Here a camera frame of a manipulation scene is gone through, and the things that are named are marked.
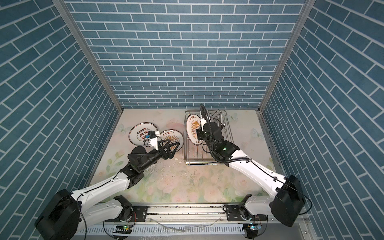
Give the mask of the small plate orange sunburst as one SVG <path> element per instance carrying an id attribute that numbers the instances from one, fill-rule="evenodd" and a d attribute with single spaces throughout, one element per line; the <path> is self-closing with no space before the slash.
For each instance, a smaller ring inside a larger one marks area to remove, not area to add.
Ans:
<path id="1" fill-rule="evenodd" d="M 165 130 L 160 133 L 162 140 L 170 140 L 171 144 L 179 142 L 176 152 L 180 151 L 184 144 L 184 136 L 177 130 Z"/>

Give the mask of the large plate green rim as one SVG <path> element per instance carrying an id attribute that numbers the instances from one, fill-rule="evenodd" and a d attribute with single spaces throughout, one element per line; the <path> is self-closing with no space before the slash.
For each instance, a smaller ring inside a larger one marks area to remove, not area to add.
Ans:
<path id="1" fill-rule="evenodd" d="M 130 130 L 129 140 L 133 145 L 143 146 L 148 132 L 157 130 L 158 128 L 152 123 L 139 123 Z"/>

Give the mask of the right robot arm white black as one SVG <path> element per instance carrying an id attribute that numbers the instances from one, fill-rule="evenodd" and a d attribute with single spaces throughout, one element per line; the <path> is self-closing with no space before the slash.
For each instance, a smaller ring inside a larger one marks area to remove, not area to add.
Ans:
<path id="1" fill-rule="evenodd" d="M 302 190 L 298 178 L 278 174 L 250 158 L 234 143 L 223 137 L 222 129 L 212 122 L 204 104 L 200 104 L 201 127 L 197 129 L 198 140 L 203 140 L 213 159 L 239 171 L 268 194 L 265 201 L 247 195 L 238 207 L 241 217 L 249 221 L 257 215 L 273 215 L 281 224 L 292 227 L 309 199 Z"/>

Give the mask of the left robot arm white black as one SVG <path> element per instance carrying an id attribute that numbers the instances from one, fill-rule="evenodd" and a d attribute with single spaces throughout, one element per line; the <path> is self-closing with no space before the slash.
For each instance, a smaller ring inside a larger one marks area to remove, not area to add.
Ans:
<path id="1" fill-rule="evenodd" d="M 142 146 L 135 147 L 128 154 L 129 162 L 113 177 L 80 190 L 58 191 L 35 221 L 35 228 L 45 240 L 69 240 L 100 222 L 129 220 L 132 205 L 118 193 L 136 185 L 144 177 L 144 171 L 158 160 L 172 159 L 179 145 L 160 140 L 150 152 Z"/>

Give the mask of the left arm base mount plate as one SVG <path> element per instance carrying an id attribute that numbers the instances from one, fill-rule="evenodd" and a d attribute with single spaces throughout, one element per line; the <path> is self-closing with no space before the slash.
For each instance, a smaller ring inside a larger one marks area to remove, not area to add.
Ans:
<path id="1" fill-rule="evenodd" d="M 132 218 L 131 223 L 144 223 L 146 221 L 148 206 L 132 206 L 131 213 Z"/>

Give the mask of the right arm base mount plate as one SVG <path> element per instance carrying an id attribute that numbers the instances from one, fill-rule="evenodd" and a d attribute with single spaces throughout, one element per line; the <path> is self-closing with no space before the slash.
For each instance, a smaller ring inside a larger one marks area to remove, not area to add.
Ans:
<path id="1" fill-rule="evenodd" d="M 252 215 L 244 206 L 223 205 L 223 211 L 226 213 L 229 222 L 236 221 L 266 221 L 267 215 Z"/>

